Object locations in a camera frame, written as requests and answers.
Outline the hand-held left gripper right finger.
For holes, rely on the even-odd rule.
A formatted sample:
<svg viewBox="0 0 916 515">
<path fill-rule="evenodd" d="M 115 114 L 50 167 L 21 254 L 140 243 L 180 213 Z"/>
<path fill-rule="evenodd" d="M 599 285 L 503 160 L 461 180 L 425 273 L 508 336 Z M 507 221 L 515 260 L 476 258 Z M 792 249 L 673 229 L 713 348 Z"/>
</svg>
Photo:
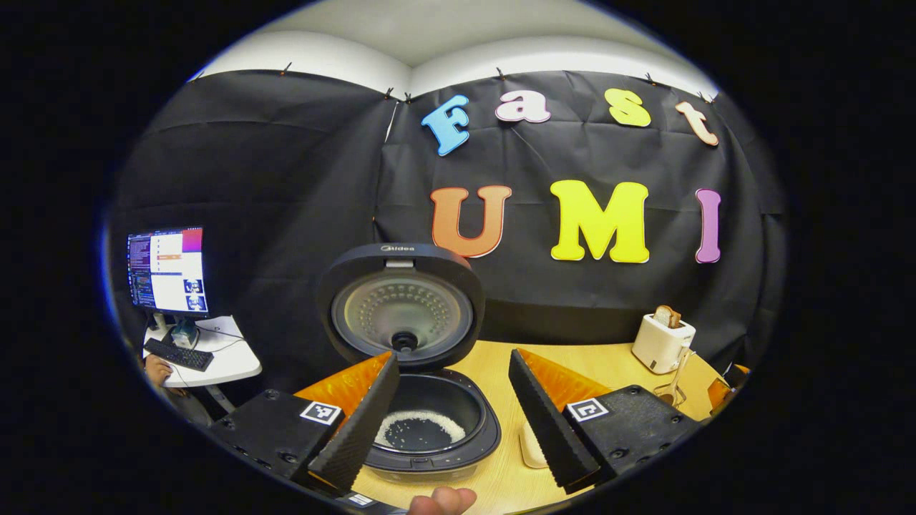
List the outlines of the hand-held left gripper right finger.
<svg viewBox="0 0 916 515">
<path fill-rule="evenodd" d="M 609 389 L 524 349 L 513 350 L 508 378 L 569 494 L 644 469 L 701 427 L 639 385 Z"/>
</svg>

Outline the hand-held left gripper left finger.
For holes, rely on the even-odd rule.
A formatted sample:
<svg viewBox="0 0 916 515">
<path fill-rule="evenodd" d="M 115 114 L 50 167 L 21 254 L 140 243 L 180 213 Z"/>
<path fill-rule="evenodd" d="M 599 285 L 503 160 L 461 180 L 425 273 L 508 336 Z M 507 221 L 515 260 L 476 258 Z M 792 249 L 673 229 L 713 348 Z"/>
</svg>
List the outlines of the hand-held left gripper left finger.
<svg viewBox="0 0 916 515">
<path fill-rule="evenodd" d="M 392 352 L 366 359 L 296 395 L 268 389 L 210 433 L 255 465 L 304 488 L 350 492 L 400 378 Z"/>
</svg>

